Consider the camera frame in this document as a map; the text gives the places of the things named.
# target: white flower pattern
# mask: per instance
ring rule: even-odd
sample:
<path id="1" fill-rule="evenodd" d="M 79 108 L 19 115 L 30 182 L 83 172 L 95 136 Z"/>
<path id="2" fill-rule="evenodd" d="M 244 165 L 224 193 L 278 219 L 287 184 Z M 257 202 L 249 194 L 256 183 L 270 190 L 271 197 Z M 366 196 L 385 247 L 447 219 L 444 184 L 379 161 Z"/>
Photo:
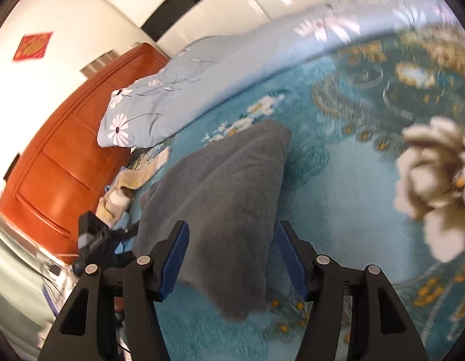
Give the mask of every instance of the white flower pattern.
<path id="1" fill-rule="evenodd" d="M 411 29 L 421 27 L 427 23 L 424 11 L 418 11 L 413 5 L 411 7 L 401 5 L 399 8 L 393 9 L 393 14 L 401 21 L 402 25 L 405 24 Z"/>
<path id="2" fill-rule="evenodd" d="M 346 16 L 327 16 L 324 19 L 306 19 L 294 31 L 301 37 L 314 34 L 318 42 L 328 42 L 327 29 L 333 31 L 343 43 L 350 43 L 351 37 L 346 29 L 361 35 L 361 26 L 357 20 Z"/>
<path id="3" fill-rule="evenodd" d="M 448 24 L 450 26 L 458 23 L 455 14 L 451 11 L 450 7 L 446 4 L 436 4 L 433 11 L 437 16 L 441 16 L 443 24 Z"/>
<path id="4" fill-rule="evenodd" d="M 214 142 L 222 140 L 225 137 L 232 136 L 242 130 L 249 128 L 254 125 L 257 121 L 262 119 L 265 115 L 271 115 L 274 113 L 274 108 L 285 98 L 284 94 L 273 96 L 264 96 L 257 102 L 251 104 L 247 108 L 247 114 L 241 115 L 241 117 L 233 123 L 224 121 L 213 133 L 212 136 L 207 133 L 202 141 Z"/>
<path id="5" fill-rule="evenodd" d="M 129 128 L 128 118 L 125 114 L 118 114 L 112 119 L 112 124 L 110 125 L 111 133 L 107 137 L 109 140 L 112 140 L 112 143 L 118 147 L 126 147 L 129 145 L 129 134 L 124 130 Z"/>
<path id="6" fill-rule="evenodd" d="M 149 84 L 147 84 L 148 86 L 150 87 L 155 87 L 155 86 L 158 86 L 158 85 L 161 85 L 162 84 L 162 81 L 161 79 L 152 79 L 149 81 Z"/>
<path id="7" fill-rule="evenodd" d="M 109 110 L 114 109 L 122 101 L 123 97 L 131 92 L 132 89 L 127 88 L 116 89 L 113 91 L 109 102 Z"/>
<path id="8" fill-rule="evenodd" d="M 395 208 L 424 220 L 431 254 L 450 262 L 465 250 L 465 135 L 453 121 L 431 118 L 429 125 L 403 130 L 409 147 L 397 160 Z"/>

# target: wall vent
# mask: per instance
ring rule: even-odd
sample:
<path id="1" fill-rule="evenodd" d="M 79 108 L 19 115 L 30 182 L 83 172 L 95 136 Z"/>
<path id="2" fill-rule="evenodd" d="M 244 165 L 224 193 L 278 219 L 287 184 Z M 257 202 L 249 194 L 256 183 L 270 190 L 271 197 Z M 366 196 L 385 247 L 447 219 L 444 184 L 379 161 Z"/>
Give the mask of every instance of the wall vent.
<path id="1" fill-rule="evenodd" d="M 115 50 L 108 51 L 107 53 L 102 54 L 100 57 L 87 64 L 87 66 L 80 69 L 80 72 L 82 72 L 84 76 L 89 79 L 104 66 L 110 64 L 118 56 L 119 53 L 117 53 Z"/>

